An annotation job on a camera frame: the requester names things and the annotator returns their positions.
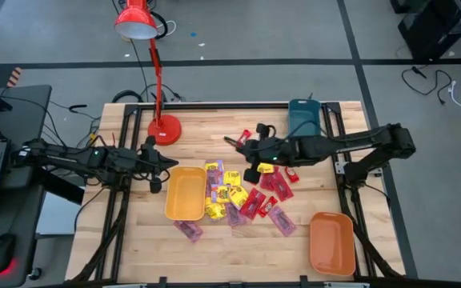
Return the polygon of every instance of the gray floor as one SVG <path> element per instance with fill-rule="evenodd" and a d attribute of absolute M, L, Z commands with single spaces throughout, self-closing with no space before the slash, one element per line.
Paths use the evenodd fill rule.
<path fill-rule="evenodd" d="M 361 58 L 410 57 L 396 28 L 401 17 L 387 0 L 345 3 Z M 157 11 L 178 25 L 158 44 L 162 60 L 351 58 L 336 0 L 158 0 Z M 133 62 L 132 46 L 113 30 L 115 15 L 109 1 L 6 1 L 0 13 L 0 63 Z M 137 47 L 147 60 L 148 44 Z M 446 58 L 461 58 L 461 39 L 451 51 L 454 56 Z M 408 68 L 364 66 L 379 122 L 401 122 L 418 147 L 409 160 L 393 161 L 392 170 L 419 276 L 461 281 L 461 108 L 446 91 L 445 106 L 435 94 L 411 91 L 400 77 Z M 430 66 L 424 73 L 433 79 L 436 69 L 457 81 L 461 101 L 461 65 Z M 188 101 L 287 100 L 310 93 L 320 100 L 363 100 L 353 66 L 165 67 L 163 75 Z M 146 68 L 146 76 L 154 82 L 153 69 Z M 433 85 L 407 78 L 421 90 Z M 143 89 L 138 68 L 24 70 L 19 85 L 34 84 L 52 85 L 51 100 L 87 104 L 86 112 L 94 116 L 120 90 Z M 87 118 L 55 106 L 50 112 L 68 145 L 87 132 Z M 61 210 L 62 205 L 53 206 Z M 63 280 L 68 239 L 43 241 L 36 259 L 47 272 L 41 282 L 27 286 Z M 57 257 L 64 260 L 47 264 Z"/>

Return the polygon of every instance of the lamp base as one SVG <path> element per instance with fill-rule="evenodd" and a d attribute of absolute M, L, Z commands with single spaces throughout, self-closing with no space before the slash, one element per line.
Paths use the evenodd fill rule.
<path fill-rule="evenodd" d="M 175 116 L 162 115 L 159 126 L 156 126 L 156 120 L 152 119 L 149 124 L 149 136 L 156 137 L 156 144 L 168 146 L 174 144 L 181 137 L 181 122 Z"/>

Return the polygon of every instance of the red desk lamp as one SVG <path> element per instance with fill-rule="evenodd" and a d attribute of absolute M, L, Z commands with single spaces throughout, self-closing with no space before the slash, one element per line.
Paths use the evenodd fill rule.
<path fill-rule="evenodd" d="M 155 37 L 158 27 L 146 6 L 146 0 L 127 0 L 127 7 L 117 17 L 115 30 L 130 39 L 149 39 L 150 57 L 154 63 L 157 78 L 156 117 L 149 124 L 149 136 L 156 137 L 158 145 L 174 144 L 181 137 L 181 122 L 172 115 L 161 115 L 161 63 L 156 49 Z"/>

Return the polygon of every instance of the lamp shade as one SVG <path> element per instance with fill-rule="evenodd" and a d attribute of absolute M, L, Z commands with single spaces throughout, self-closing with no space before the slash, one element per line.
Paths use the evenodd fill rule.
<path fill-rule="evenodd" d="M 146 9 L 146 0 L 128 0 L 127 8 L 117 17 L 115 30 L 130 39 L 152 39 L 158 35 L 158 28 L 150 12 Z"/>

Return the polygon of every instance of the wooden tabletop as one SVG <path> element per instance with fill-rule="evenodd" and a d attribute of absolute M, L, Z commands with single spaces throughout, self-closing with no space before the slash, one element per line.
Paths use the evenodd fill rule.
<path fill-rule="evenodd" d="M 367 130 L 360 102 L 340 104 L 347 133 Z M 123 109 L 123 104 L 105 105 L 99 133 L 106 142 L 111 143 L 112 134 L 118 142 Z M 243 172 L 250 165 L 222 140 L 223 136 L 238 138 L 244 129 L 255 131 L 259 122 L 274 125 L 279 137 L 287 134 L 287 109 L 167 110 L 164 114 L 179 118 L 182 136 L 174 145 L 158 146 L 157 149 L 164 156 L 178 160 L 179 166 L 203 167 L 207 159 L 222 159 L 226 170 Z M 151 119 L 150 111 L 143 112 L 138 143 L 145 141 Z M 127 147 L 132 123 L 133 119 L 126 137 Z M 368 153 L 368 150 L 357 151 L 352 157 L 356 161 Z M 295 196 L 278 204 L 298 228 L 290 237 L 283 237 L 268 217 L 257 217 L 245 226 L 231 228 L 226 219 L 211 222 L 205 215 L 198 221 L 203 236 L 195 244 L 189 242 L 165 216 L 167 183 L 163 184 L 162 192 L 151 194 L 148 182 L 133 181 L 118 282 L 156 283 L 161 276 L 167 276 L 168 282 L 294 282 L 299 281 L 300 275 L 307 275 L 309 281 L 351 279 L 320 274 L 313 270 L 309 261 L 309 221 L 316 212 L 340 212 L 331 160 L 295 170 L 300 177 L 299 182 L 291 184 Z M 370 177 L 367 183 L 383 190 L 381 178 Z M 253 187 L 248 182 L 243 182 L 243 186 L 249 192 Z M 83 203 L 94 197 L 99 189 L 97 186 L 88 187 Z M 273 195 L 261 191 L 268 197 Z M 100 243 L 108 192 L 102 192 L 79 216 L 66 279 L 79 273 Z M 369 188 L 361 188 L 359 193 L 371 242 L 389 264 L 403 274 L 398 241 L 385 197 Z M 357 239 L 355 245 L 361 272 L 365 275 L 362 246 Z M 109 251 L 105 269 L 107 277 L 113 246 Z"/>

